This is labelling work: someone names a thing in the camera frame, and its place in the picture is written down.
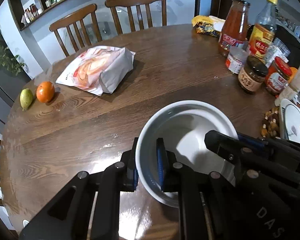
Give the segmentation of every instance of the bowl rim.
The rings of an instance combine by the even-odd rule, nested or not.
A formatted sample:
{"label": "bowl rim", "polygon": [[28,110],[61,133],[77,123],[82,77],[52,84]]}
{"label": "bowl rim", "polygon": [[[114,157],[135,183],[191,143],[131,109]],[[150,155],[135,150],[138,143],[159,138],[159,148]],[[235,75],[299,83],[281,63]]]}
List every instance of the bowl rim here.
{"label": "bowl rim", "polygon": [[144,139],[145,134],[148,131],[149,127],[161,114],[163,114],[164,112],[166,112],[167,110],[169,110],[171,108],[175,108],[175,107],[178,107],[178,106],[185,106],[185,105],[196,105],[196,106],[201,106],[201,107],[205,107],[205,108],[208,108],[210,110],[213,110],[215,112],[215,114],[219,115],[226,122],[226,125],[229,127],[229,129],[232,133],[231,137],[235,138],[235,139],[238,139],[237,131],[235,130],[235,128],[234,128],[233,124],[231,123],[231,121],[229,120],[229,118],[221,110],[219,110],[215,106],[210,105],[206,102],[202,102],[202,101],[198,101],[198,100],[177,101],[177,102],[171,103],[171,104],[161,108],[154,115],[151,116],[151,118],[146,122],[146,124],[142,128],[141,133],[140,133],[139,138],[138,138],[138,141],[137,141],[136,155],[135,155],[136,167],[137,167],[138,175],[139,175],[139,178],[142,182],[142,185],[145,187],[147,192],[152,197],[154,197],[157,201],[159,201],[159,202],[161,202],[165,205],[171,206],[171,207],[178,207],[178,206],[172,205],[171,203],[167,203],[167,201],[165,199],[163,199],[159,195],[157,195],[151,189],[151,187],[149,187],[145,177],[143,176],[141,165],[140,165],[140,147],[141,147],[141,142]]}

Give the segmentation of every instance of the bag with bread print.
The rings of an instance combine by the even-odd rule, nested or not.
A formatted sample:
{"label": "bag with bread print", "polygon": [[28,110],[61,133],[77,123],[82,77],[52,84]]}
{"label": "bag with bread print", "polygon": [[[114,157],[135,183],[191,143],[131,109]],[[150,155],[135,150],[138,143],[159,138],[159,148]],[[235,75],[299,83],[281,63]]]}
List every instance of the bag with bread print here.
{"label": "bag with bread print", "polygon": [[127,48],[96,46],[81,53],[57,78],[56,83],[78,87],[101,96],[112,94],[133,69],[135,52]]}

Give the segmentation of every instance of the hanging plant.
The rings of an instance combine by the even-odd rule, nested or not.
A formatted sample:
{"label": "hanging plant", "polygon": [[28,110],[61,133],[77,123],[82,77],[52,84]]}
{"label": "hanging plant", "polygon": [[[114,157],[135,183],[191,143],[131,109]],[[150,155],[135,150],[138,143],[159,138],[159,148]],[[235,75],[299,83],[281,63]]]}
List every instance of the hanging plant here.
{"label": "hanging plant", "polygon": [[18,57],[19,55],[15,55],[13,57],[9,48],[2,46],[0,43],[0,67],[5,67],[15,75],[18,75],[22,71],[23,67],[26,66],[25,63],[17,61]]}

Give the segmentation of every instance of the yellow and red label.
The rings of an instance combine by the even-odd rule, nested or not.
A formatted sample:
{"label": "yellow and red label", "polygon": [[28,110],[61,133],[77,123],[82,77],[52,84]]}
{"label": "yellow and red label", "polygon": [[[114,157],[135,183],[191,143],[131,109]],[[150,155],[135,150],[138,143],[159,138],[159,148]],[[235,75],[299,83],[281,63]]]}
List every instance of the yellow and red label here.
{"label": "yellow and red label", "polygon": [[255,24],[250,36],[247,52],[262,60],[274,38],[274,33]]}

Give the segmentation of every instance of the green fruit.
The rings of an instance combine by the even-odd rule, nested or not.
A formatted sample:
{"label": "green fruit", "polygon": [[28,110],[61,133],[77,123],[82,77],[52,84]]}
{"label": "green fruit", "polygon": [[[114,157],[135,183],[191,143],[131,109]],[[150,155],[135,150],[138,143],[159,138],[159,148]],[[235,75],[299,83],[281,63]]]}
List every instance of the green fruit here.
{"label": "green fruit", "polygon": [[28,109],[33,101],[33,94],[29,88],[23,89],[20,93],[20,104],[23,108],[22,111]]}

